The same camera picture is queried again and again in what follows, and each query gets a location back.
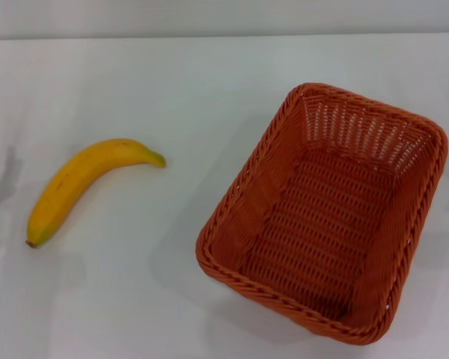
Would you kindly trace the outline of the yellow banana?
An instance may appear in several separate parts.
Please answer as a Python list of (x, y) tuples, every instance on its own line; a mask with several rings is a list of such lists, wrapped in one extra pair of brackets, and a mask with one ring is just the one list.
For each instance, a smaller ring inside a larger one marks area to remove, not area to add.
[(166, 166), (161, 154), (128, 138), (92, 144), (65, 163), (39, 196), (27, 223), (26, 244), (38, 248), (50, 240), (85, 191), (116, 168), (150, 164)]

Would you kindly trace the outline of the orange woven plastic basket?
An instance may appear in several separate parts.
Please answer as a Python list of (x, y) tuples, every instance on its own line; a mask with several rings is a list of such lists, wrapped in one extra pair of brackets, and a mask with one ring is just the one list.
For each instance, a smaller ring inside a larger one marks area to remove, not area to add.
[(310, 332), (389, 329), (448, 156), (433, 121), (320, 83), (289, 92), (201, 230), (211, 278)]

